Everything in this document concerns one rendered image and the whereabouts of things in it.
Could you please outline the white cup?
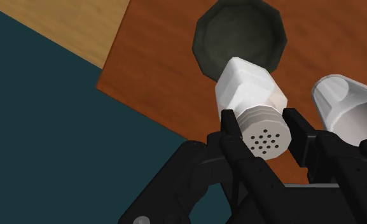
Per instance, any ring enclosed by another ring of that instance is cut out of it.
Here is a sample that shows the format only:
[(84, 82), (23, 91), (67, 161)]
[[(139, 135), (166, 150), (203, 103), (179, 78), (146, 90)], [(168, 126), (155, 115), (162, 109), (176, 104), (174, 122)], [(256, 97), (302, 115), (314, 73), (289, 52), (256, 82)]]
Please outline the white cup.
[(312, 99), (324, 130), (354, 146), (367, 139), (367, 85), (331, 74), (315, 83)]

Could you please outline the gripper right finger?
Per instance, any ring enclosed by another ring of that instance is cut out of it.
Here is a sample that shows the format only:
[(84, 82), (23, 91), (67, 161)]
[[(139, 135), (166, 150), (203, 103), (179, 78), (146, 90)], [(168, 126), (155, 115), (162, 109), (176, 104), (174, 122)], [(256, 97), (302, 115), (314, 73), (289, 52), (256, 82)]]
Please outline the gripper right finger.
[(336, 181), (357, 224), (367, 224), (367, 139), (353, 146), (332, 132), (314, 129), (294, 108), (284, 109), (282, 117), (291, 133), (289, 151), (308, 169), (308, 181)]

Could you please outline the dark green bowl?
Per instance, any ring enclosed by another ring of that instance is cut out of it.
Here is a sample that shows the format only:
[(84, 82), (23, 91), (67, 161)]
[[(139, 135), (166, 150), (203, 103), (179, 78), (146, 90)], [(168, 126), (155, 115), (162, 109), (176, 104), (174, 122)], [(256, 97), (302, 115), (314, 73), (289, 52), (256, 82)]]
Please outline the dark green bowl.
[(274, 72), (286, 44), (279, 10), (264, 0), (217, 0), (197, 21), (192, 52), (202, 74), (218, 81), (233, 57)]

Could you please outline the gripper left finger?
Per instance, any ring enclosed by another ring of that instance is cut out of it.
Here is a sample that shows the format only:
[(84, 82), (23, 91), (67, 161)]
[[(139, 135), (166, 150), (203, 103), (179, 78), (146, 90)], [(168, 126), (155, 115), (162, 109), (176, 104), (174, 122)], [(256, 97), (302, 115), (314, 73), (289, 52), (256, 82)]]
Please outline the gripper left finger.
[(232, 215), (226, 224), (287, 224), (285, 186), (245, 145), (232, 110), (206, 143), (182, 143), (118, 220), (118, 224), (191, 224), (190, 213), (220, 183)]

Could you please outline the brown wooden table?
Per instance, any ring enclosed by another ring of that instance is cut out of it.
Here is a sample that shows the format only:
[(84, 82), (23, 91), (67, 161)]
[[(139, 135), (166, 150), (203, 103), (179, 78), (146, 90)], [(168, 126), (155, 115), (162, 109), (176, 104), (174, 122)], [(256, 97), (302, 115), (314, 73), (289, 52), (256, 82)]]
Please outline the brown wooden table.
[[(316, 81), (342, 74), (367, 85), (367, 0), (265, 0), (280, 11), (287, 45), (273, 76), (315, 128)], [(97, 88), (192, 140), (219, 129), (215, 84), (191, 46), (197, 20), (216, 0), (130, 0)]]

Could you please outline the white salt shaker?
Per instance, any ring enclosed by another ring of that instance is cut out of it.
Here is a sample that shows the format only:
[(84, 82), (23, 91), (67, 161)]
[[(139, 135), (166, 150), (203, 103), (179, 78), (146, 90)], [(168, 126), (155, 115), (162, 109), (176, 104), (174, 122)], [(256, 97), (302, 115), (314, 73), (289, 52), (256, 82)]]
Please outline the white salt shaker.
[(218, 113), (224, 109), (234, 112), (243, 142), (255, 156), (270, 160), (287, 150), (291, 134), (282, 117), (287, 97), (266, 69), (231, 58), (215, 95)]

